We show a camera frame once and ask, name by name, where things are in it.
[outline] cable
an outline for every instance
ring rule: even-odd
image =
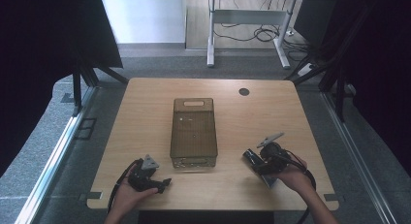
[[[284,0],[283,7],[282,7],[281,11],[284,11],[285,2],[287,2],[287,0]]]
[[[235,5],[236,5],[237,9],[239,9],[239,6],[237,5],[236,0],[233,0],[233,1],[234,1]],[[263,4],[260,6],[260,10],[263,9],[264,5],[265,5],[267,2],[269,2],[269,6],[268,6],[268,10],[269,10],[269,8],[270,8],[270,6],[271,6],[271,3],[272,3],[272,0],[265,0],[265,1],[263,2]],[[218,5],[219,5],[219,8],[221,8],[221,0],[219,0],[219,4],[218,4]],[[226,28],[236,27],[236,26],[240,26],[240,25],[241,25],[241,24],[224,25],[224,24],[221,23],[221,26],[226,27]],[[228,38],[228,39],[232,39],[232,40],[240,41],[240,42],[248,42],[248,41],[251,41],[251,40],[253,40],[253,39],[257,39],[257,40],[259,40],[260,42],[264,42],[264,43],[265,43],[265,42],[270,42],[270,41],[272,41],[275,37],[277,37],[277,36],[279,35],[279,34],[278,34],[278,31],[274,32],[274,31],[271,30],[271,29],[263,28],[263,26],[264,26],[264,25],[262,24],[259,28],[257,28],[256,30],[254,30],[254,36],[251,37],[251,38],[248,38],[248,39],[238,39],[238,38],[234,38],[234,37],[227,36],[227,35],[221,35],[221,34],[216,33],[215,30],[214,30],[213,33],[214,33],[216,36],[218,36],[218,37]],[[260,37],[261,34],[265,34],[265,35],[268,36],[269,38],[268,38],[268,39],[263,39],[263,38]]]
[[[233,0],[233,2],[234,2],[234,5],[236,5],[237,9],[239,9],[239,7],[238,7],[238,5],[237,5],[237,3],[236,3],[236,0]]]
[[[299,63],[299,65],[293,70],[293,72],[286,77],[284,80],[292,80],[292,77],[295,76],[308,62],[313,62],[317,64],[317,67],[314,70],[311,70],[307,74],[293,79],[293,83],[295,85],[300,84],[301,82],[308,80],[324,71],[326,71],[336,60],[335,57],[335,46],[341,41],[341,37],[343,33],[347,31],[350,23],[354,20],[354,17],[357,16],[360,9],[355,10],[347,19],[343,22],[342,26],[338,29],[338,31],[332,35],[327,42],[322,44],[319,47],[313,47],[308,50],[307,56]],[[327,59],[326,62],[320,63],[319,61],[326,56],[326,54],[333,54],[333,57]]]
[[[109,203],[108,203],[108,209],[107,209],[107,213],[109,213],[111,211],[111,206],[112,206],[112,202],[114,201],[114,197],[115,194],[117,193],[118,188],[121,185],[121,182],[123,181],[123,179],[127,176],[127,173],[130,171],[130,169],[137,164],[137,160],[135,160],[132,164],[130,164],[130,166],[127,167],[127,169],[123,172],[123,174],[121,175],[121,177],[117,180],[117,182],[115,183],[114,188],[111,191],[110,194],[110,199],[109,199]]]
[[[291,153],[299,162],[296,162],[294,160],[291,160],[289,158],[286,158],[286,157],[278,155],[278,154],[276,154],[274,156],[281,159],[281,160],[284,160],[287,163],[290,163],[290,164],[296,166],[297,168],[299,168],[310,179],[312,187],[314,188],[314,190],[316,190],[317,189],[317,183],[315,181],[314,175],[303,165],[301,160],[293,152],[291,152],[289,150],[285,150],[285,151],[287,153]],[[302,214],[302,216],[299,219],[299,221],[297,222],[297,224],[302,224],[305,221],[308,214],[309,214],[309,208],[307,208],[305,210],[305,212]]]

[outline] wooden table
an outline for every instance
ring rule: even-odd
[[[241,88],[249,95],[239,94]],[[215,168],[201,172],[175,169],[170,158],[175,98],[212,98],[218,156]],[[135,159],[149,154],[160,164],[152,179],[172,184],[139,206],[140,210],[304,210],[300,196],[280,180],[272,189],[256,176],[242,153],[266,136],[284,132],[283,148],[301,156],[317,181],[317,191],[334,194],[294,85],[285,80],[131,79],[88,199],[106,208],[111,190]],[[338,201],[326,202],[337,209]]]

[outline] black wire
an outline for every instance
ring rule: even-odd
[[[263,4],[260,6],[260,10],[263,9],[263,6],[264,6],[265,3],[267,3],[267,1],[268,1],[268,0],[264,0]]]
[[[114,201],[114,197],[115,194],[117,193],[118,188],[121,185],[121,182],[123,181],[123,179],[127,176],[127,173],[130,171],[130,169],[137,164],[137,160],[135,160],[133,163],[130,164],[130,166],[127,167],[127,169],[123,172],[123,174],[121,175],[121,177],[117,180],[117,182],[115,183],[114,188],[111,191],[110,194],[110,199],[109,199],[109,203],[108,203],[108,209],[107,209],[107,213],[109,213],[111,211],[111,206],[112,206],[112,202]]]
[[[287,57],[289,58],[289,59],[291,59],[292,61],[301,61],[301,59],[297,59],[297,58],[295,58],[293,55],[292,55],[292,53],[301,53],[301,52],[304,52],[304,51],[302,51],[302,50],[289,50],[288,52],[287,52]]]
[[[224,25],[223,23],[220,23],[221,26],[226,27],[226,28],[230,28],[230,27],[236,27],[236,26],[240,26],[240,23],[236,23],[236,24],[232,24],[232,25]]]
[[[296,68],[291,72],[291,74],[284,78],[284,80],[290,80],[293,76],[295,76],[311,59],[313,55],[308,53],[305,58],[303,58],[300,63],[296,66]]]
[[[317,189],[317,183],[315,181],[314,175],[303,165],[301,160],[293,152],[291,152],[289,150],[286,150],[286,152],[291,153],[294,157],[296,157],[296,159],[299,162],[296,162],[294,160],[291,160],[289,158],[286,158],[286,157],[278,155],[278,154],[276,154],[275,157],[277,157],[279,159],[282,159],[285,162],[287,162],[289,164],[292,164],[292,165],[296,166],[297,168],[299,168],[310,179],[312,187],[314,188],[314,190],[316,190]],[[308,214],[309,214],[309,208],[307,208],[305,210],[305,212],[302,214],[301,218],[299,219],[299,221],[297,223],[302,224],[304,222],[304,220],[306,219],[306,217],[308,216]]]
[[[284,0],[283,7],[282,7],[281,11],[284,11],[285,2],[287,2],[287,0]]]
[[[271,8],[271,3],[272,3],[272,0],[269,0],[269,7],[267,8],[267,10]]]
[[[279,27],[276,27],[274,25],[272,25],[272,27],[275,29],[274,34],[278,37],[280,35]],[[289,42],[285,39],[283,39],[283,43],[287,48],[296,49],[296,50],[302,51],[302,52],[309,52],[309,51],[315,50],[315,48],[313,48],[310,44],[291,43],[291,42]]]
[[[270,41],[272,41],[272,40],[276,37],[275,32],[274,32],[273,30],[271,30],[271,29],[263,28],[263,26],[264,26],[264,25],[261,25],[259,28],[257,28],[256,30],[254,30],[254,36],[251,37],[251,38],[248,38],[248,39],[239,39],[239,38],[234,38],[234,37],[230,37],[230,36],[227,36],[227,35],[220,35],[220,34],[216,33],[215,30],[214,30],[214,34],[215,34],[216,36],[218,36],[218,37],[221,37],[221,38],[229,38],[229,39],[232,39],[232,40],[235,40],[235,41],[239,41],[239,42],[248,42],[248,41],[251,41],[251,40],[253,40],[253,39],[257,39],[257,40],[259,40],[260,42],[270,42]],[[268,38],[268,39],[262,39],[262,38],[260,37],[261,34],[266,34],[266,36],[269,36],[269,38]]]
[[[238,7],[238,5],[237,5],[237,3],[236,3],[236,0],[233,0],[233,2],[234,2],[234,5],[236,5],[237,9],[239,9],[239,7]]]

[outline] hand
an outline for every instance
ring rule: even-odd
[[[127,176],[121,181],[121,185],[118,187],[117,193],[114,197],[114,202],[111,206],[105,223],[120,223],[121,219],[136,205],[147,197],[150,197],[158,192],[157,188],[150,188],[143,192],[136,191],[128,182],[128,176],[132,170],[136,167],[132,167],[127,173]]]
[[[305,167],[307,163],[298,156],[291,155],[291,159],[296,162],[301,162]],[[279,174],[271,174],[270,176],[281,179],[285,185],[294,191],[298,192],[302,199],[306,202],[311,215],[316,224],[334,224],[338,223],[327,206],[320,199],[319,195],[311,185],[311,180],[306,176],[301,169],[290,164],[284,171]]]
[[[307,167],[307,163],[300,159],[298,156],[290,155],[291,160],[296,162],[302,162],[302,164]],[[295,165],[290,164],[286,169],[284,169],[279,174],[271,174],[269,176],[281,179],[287,187],[293,189],[294,191],[301,193],[306,189],[313,189],[310,179],[303,173],[303,171],[297,168]]]

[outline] translucent plastic box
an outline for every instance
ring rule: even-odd
[[[175,99],[170,151],[173,166],[214,167],[217,154],[213,100]]]

